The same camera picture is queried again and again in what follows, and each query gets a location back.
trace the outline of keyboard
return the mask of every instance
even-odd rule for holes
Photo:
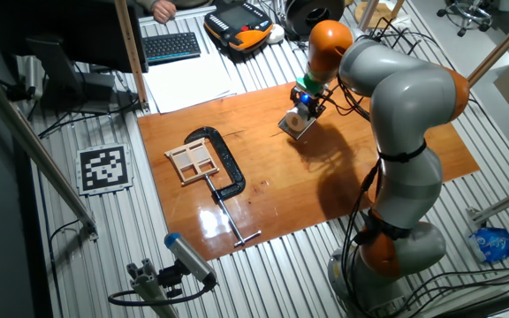
[[[148,64],[159,64],[201,53],[194,32],[150,36],[142,39]]]

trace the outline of wooden board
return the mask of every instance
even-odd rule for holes
[[[376,162],[370,123],[357,114],[341,117],[332,105],[297,142],[280,130],[278,121],[292,107],[293,85],[139,118],[168,229],[180,232],[208,260],[240,249],[233,247],[237,239],[206,182],[182,186],[164,155],[183,145],[195,129],[216,128],[245,175],[245,191],[225,204],[244,237],[262,230],[246,246],[346,215]],[[346,105],[340,90],[332,98]],[[451,124],[432,128],[425,137],[441,158],[444,180],[478,170]],[[206,145],[217,166],[223,167],[211,144]],[[211,179],[217,188],[231,183],[224,169]],[[370,204],[365,200],[363,207]]]

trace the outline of wooden frame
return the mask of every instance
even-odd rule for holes
[[[176,172],[182,180],[183,186],[203,178],[203,176],[219,171],[209,150],[205,147],[205,138],[174,148],[164,154],[172,161],[174,168],[176,168]],[[213,168],[202,171],[201,168],[208,164]],[[188,170],[193,170],[195,174],[187,178],[184,173]]]

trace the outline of white paper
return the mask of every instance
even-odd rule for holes
[[[155,65],[144,78],[161,113],[235,94],[218,54]]]

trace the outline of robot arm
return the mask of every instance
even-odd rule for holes
[[[341,276],[354,273],[359,283],[353,289],[375,297],[379,289],[428,268],[444,256],[441,232],[432,224],[419,222],[437,200],[443,182],[439,158],[427,147],[423,136],[429,128],[460,115],[467,106],[469,87],[467,80],[452,70],[360,35],[355,37],[336,21],[324,21],[312,30],[307,74],[298,79],[293,91],[319,104],[337,74],[344,87],[370,97],[370,123],[382,181],[369,213],[371,222],[361,232],[369,231],[369,235],[360,237],[356,269],[332,270],[330,280],[336,293],[344,298],[346,287],[339,281],[343,280]],[[295,109],[303,110],[307,105],[301,98],[292,100]],[[315,118],[304,122],[307,126],[302,133],[321,112],[309,112]],[[295,127],[289,128],[286,132],[291,134]],[[332,261],[337,266],[341,263],[335,254]]]

